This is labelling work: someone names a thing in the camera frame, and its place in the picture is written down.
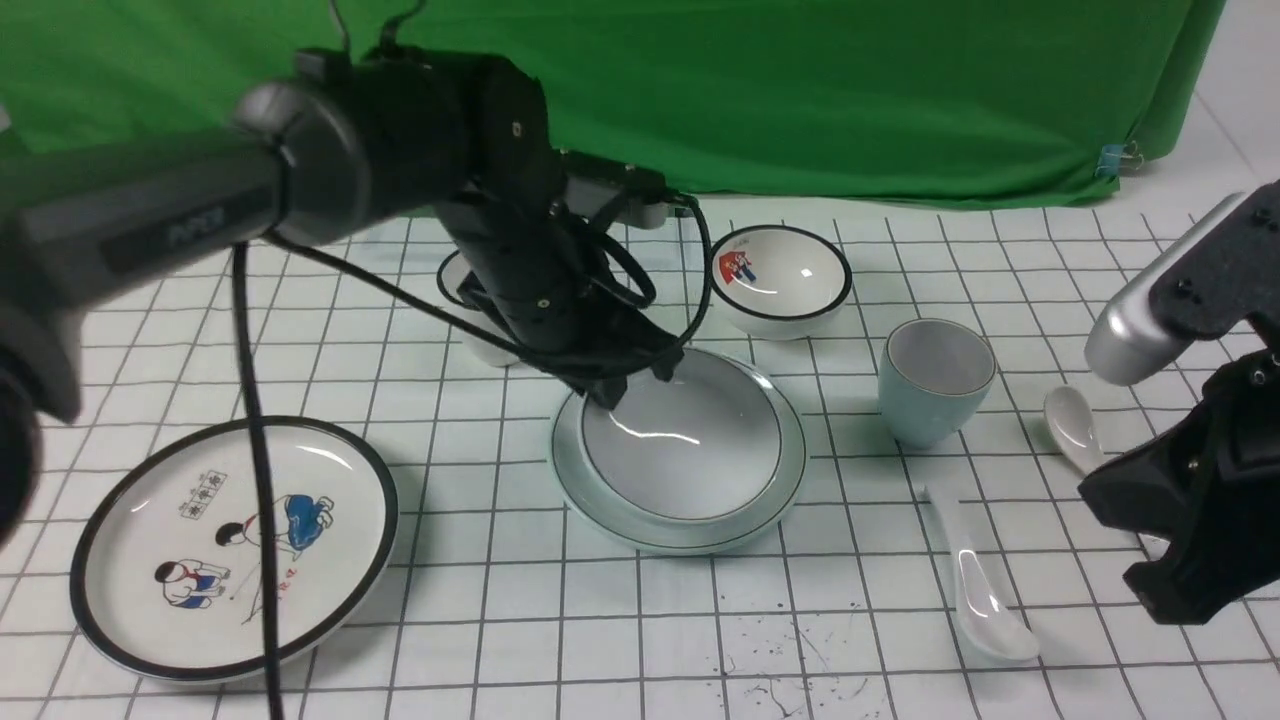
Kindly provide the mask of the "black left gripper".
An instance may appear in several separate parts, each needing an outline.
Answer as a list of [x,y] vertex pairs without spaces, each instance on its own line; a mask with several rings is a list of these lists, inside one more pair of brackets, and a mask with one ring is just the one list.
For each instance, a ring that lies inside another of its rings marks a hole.
[[658,170],[558,152],[550,174],[504,199],[476,184],[436,206],[471,268],[465,297],[500,324],[535,368],[614,410],[628,377],[669,383],[684,360],[645,310],[657,288],[611,236],[622,223],[662,224],[672,192]]

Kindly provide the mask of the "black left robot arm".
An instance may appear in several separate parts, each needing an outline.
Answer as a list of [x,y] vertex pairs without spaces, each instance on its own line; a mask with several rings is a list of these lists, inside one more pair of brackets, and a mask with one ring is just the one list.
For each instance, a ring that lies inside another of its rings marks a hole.
[[430,209],[502,347],[613,409],[668,380],[689,338],[609,237],[654,227],[662,174],[554,149],[541,83],[511,60],[385,44],[307,49],[229,126],[3,163],[3,534],[41,471],[38,416],[76,420],[87,313],[225,249],[337,242]]

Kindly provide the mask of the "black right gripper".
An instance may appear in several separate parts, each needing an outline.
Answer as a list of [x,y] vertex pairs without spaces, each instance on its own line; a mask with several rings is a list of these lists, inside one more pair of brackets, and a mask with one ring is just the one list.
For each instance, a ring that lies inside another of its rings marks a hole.
[[1279,578],[1277,356],[1216,370],[1175,427],[1079,484],[1100,524],[1167,541],[1124,571],[1160,625],[1203,625]]

